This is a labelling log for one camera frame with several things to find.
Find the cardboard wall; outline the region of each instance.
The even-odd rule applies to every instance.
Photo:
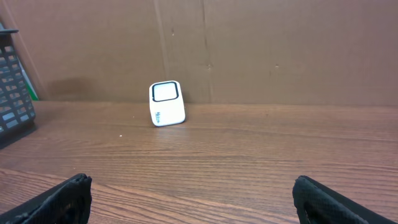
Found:
[[[42,100],[398,105],[395,0],[0,0]]]

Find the wooden table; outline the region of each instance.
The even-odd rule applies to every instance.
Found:
[[[398,222],[398,108],[36,102],[37,130],[0,150],[0,212],[92,176],[90,223],[298,223],[308,175]]]

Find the small white device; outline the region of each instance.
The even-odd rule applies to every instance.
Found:
[[[158,127],[184,122],[185,110],[179,82],[152,84],[149,87],[149,108],[152,122]]]

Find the black grid panel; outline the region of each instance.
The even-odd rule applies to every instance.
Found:
[[[35,118],[10,35],[0,35],[0,137]]]

